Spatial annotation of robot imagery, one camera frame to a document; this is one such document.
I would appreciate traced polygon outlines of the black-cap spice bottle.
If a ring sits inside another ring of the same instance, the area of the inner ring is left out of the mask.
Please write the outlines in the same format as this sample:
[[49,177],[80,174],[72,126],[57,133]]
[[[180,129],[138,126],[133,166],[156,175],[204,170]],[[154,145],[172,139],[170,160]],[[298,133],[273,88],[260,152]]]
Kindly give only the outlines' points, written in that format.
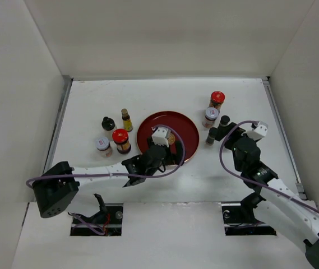
[[230,118],[227,115],[223,115],[220,118],[220,122],[219,122],[219,128],[224,128],[226,127],[228,124],[230,123]]
[[208,135],[207,135],[207,138],[206,138],[206,144],[207,145],[213,145],[214,142],[215,142],[215,139],[216,139],[216,136],[217,136],[217,133],[218,133],[218,129],[215,128],[215,127],[211,127],[209,129],[209,132],[208,132]]

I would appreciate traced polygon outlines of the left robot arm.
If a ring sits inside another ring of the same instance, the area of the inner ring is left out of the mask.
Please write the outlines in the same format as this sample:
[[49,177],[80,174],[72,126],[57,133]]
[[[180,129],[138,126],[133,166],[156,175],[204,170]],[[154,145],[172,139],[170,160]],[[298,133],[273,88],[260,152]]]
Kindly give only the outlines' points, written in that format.
[[181,138],[175,141],[172,152],[167,137],[152,135],[147,139],[148,149],[114,165],[94,168],[74,168],[61,161],[40,177],[26,184],[33,190],[40,217],[47,219],[68,210],[78,192],[86,189],[98,193],[96,182],[116,183],[124,180],[126,187],[145,182],[146,179],[163,178],[174,173],[167,166],[177,168],[184,164],[186,149]]

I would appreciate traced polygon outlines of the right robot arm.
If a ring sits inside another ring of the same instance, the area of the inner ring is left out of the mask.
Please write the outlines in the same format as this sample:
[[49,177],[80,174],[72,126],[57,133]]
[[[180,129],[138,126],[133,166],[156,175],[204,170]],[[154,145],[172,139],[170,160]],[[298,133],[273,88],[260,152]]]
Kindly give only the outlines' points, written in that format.
[[251,129],[244,130],[242,122],[220,124],[216,128],[217,141],[221,142],[219,161],[223,150],[232,152],[235,171],[226,169],[253,190],[241,201],[241,218],[255,219],[268,224],[294,243],[313,268],[319,268],[319,210],[292,192],[279,176],[261,160],[259,140],[267,134],[264,122],[249,122]]

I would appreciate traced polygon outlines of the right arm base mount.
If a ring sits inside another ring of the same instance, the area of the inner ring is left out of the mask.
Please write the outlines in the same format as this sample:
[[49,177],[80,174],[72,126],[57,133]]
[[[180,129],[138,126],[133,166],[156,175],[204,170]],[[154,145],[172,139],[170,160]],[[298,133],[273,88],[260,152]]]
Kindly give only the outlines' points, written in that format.
[[257,194],[252,193],[240,202],[225,202],[221,204],[226,236],[276,236],[275,229],[257,220],[253,209],[262,201]]

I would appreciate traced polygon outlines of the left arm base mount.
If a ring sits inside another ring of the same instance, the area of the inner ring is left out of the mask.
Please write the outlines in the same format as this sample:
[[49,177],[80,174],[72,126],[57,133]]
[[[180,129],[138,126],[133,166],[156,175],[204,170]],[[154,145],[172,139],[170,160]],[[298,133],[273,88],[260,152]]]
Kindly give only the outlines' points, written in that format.
[[121,236],[123,204],[105,203],[99,194],[94,197],[98,210],[91,216],[68,213],[72,217],[70,236]]

